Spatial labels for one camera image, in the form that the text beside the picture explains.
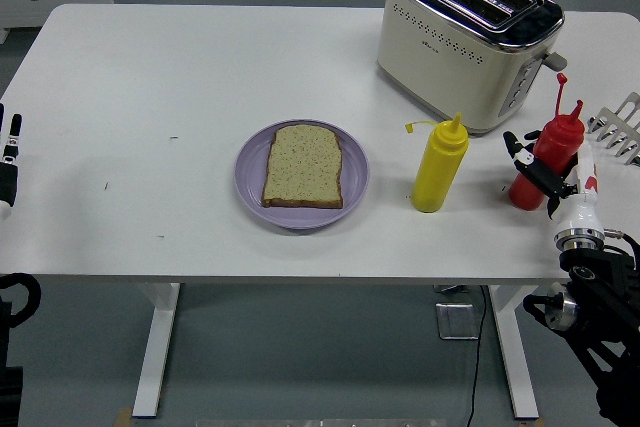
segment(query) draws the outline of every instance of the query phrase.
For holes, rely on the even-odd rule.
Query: red squeeze bottle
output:
[[[567,82],[567,78],[560,73],[558,82],[560,82],[560,91],[556,103],[556,115],[542,129],[540,137],[533,146],[533,155],[561,175],[565,173],[584,141],[584,124],[578,118],[582,110],[581,100],[578,100],[578,105],[571,114],[558,113],[562,87]],[[511,203],[523,210],[536,210],[544,198],[545,195],[520,173],[509,189]]]

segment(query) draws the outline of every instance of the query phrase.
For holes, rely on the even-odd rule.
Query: sandwich bread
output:
[[[308,124],[278,129],[271,142],[264,207],[341,209],[342,148],[331,130]]]

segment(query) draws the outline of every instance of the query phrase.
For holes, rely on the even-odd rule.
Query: mustard bottle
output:
[[[458,112],[453,120],[437,124],[429,135],[411,194],[411,203],[421,212],[436,212],[442,207],[467,152],[469,135],[461,119]],[[405,127],[407,132],[413,132],[413,124]]]

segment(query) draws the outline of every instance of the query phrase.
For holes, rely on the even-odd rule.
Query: toaster lever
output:
[[[542,61],[544,65],[549,67],[554,72],[560,72],[567,67],[567,59],[562,57],[560,54],[556,52],[552,52],[547,55]]]

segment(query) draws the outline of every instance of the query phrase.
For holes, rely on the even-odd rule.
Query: table top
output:
[[[0,272],[135,281],[546,283],[565,279],[544,209],[511,206],[502,132],[553,115],[541,70],[523,108],[472,138],[444,207],[409,201],[434,119],[376,64],[382,9],[66,5],[40,32],[2,102],[23,115],[18,197],[0,225]],[[583,121],[640,88],[640,24],[568,12],[554,50],[563,109]],[[339,126],[370,181],[349,215],[290,231],[249,211],[234,164],[256,132],[289,119]],[[640,234],[640,170],[593,143],[598,213]]]

